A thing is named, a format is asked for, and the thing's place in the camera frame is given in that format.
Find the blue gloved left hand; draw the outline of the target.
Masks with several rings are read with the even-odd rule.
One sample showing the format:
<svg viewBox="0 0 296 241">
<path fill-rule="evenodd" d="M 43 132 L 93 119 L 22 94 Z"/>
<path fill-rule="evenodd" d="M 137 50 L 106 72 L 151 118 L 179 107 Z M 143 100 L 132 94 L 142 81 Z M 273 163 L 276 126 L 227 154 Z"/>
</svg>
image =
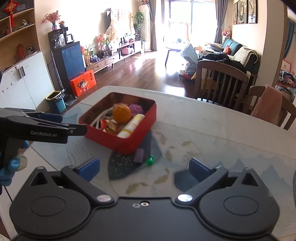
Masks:
<svg viewBox="0 0 296 241">
<path fill-rule="evenodd" d="M 21 153 L 21 151 L 18 151 L 18 154 L 10 159 L 8 164 L 1 169 L 1 186 L 9 186 L 12 183 L 12 178 L 15 173 L 26 168 L 27 163 L 27 158 Z"/>
</svg>

